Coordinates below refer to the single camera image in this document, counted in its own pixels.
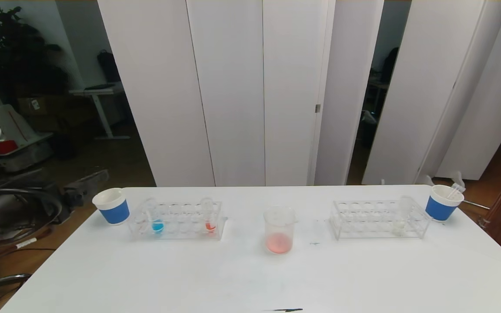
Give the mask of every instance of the paper cup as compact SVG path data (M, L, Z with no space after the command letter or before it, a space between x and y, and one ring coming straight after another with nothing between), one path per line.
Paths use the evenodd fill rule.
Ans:
M447 220L455 208L459 206L465 197L461 193L455 194L452 199L446 198L453 190L450 186L435 185L430 192L430 198L426 204L426 212L439 222Z
M92 203L109 224L122 224L129 217L129 206L121 188L111 188L96 194Z

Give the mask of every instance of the potted plant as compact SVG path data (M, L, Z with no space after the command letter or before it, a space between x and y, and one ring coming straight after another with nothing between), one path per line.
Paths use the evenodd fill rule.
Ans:
M65 93L67 73L51 61L61 47L47 44L37 29L22 23L20 10L0 7L0 97L15 104L16 98L34 93Z

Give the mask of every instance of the pink liquid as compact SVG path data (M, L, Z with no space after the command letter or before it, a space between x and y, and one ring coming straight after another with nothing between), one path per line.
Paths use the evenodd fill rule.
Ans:
M286 253L292 246L293 241L286 234L273 233L266 238L266 247L273 253Z

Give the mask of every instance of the desk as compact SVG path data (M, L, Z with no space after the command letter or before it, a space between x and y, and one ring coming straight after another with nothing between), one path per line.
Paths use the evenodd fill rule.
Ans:
M104 113L104 109L102 107L102 103L100 102L100 96L105 95L117 95L118 93L124 93L122 83L115 83L113 87L103 88L103 89L75 89L70 90L69 93L75 96L84 96L91 97L94 105L96 106L96 110L98 111L98 116L100 117L100 121L102 122L102 126L106 131L105 137L96 137L96 139L129 139L129 136L114 136L111 132L111 127L107 121L106 114Z
M388 88L390 88L390 84L389 83L380 83L379 81L375 81L375 80L369 80L368 85L376 88L376 98L374 99L374 107L375 107L374 112L377 113L379 116L381 113L381 110L378 109L378 101L380 100L380 93L382 90L387 91Z
M99 212L73 233L1 313L501 312L501 248L463 212L432 222L423 240L336 241L332 200L425 206L428 186L125 188L131 208L163 201L222 201L220 241L133 241ZM264 251L262 212L297 213L292 251Z

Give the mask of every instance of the test tube rack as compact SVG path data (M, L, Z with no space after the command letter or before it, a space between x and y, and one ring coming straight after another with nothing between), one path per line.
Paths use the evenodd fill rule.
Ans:
M221 202L209 209L201 203L158 202L147 199L129 217L127 225L136 239L220 240L225 225Z
M430 217L412 198L400 215L400 200L334 201L330 224L337 240L354 238L423 238Z

